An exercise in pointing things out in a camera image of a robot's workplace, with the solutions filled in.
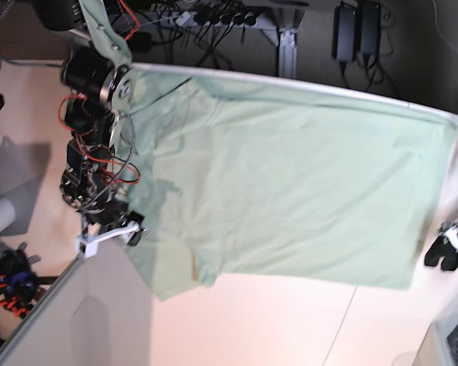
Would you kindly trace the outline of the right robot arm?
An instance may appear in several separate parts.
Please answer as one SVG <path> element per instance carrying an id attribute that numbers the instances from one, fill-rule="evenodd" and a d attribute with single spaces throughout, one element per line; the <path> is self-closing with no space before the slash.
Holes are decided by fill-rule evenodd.
<path id="1" fill-rule="evenodd" d="M 71 133 L 60 181 L 63 201 L 80 215 L 80 250 L 112 237 L 136 246 L 144 216 L 129 208 L 125 186 L 140 173 L 134 147 L 120 157 L 121 130 L 134 125 L 130 114 L 138 80 L 127 42 L 140 23 L 125 1 L 35 1 L 49 31 L 78 37 L 60 69 L 71 91 L 60 104 L 59 122 Z"/>

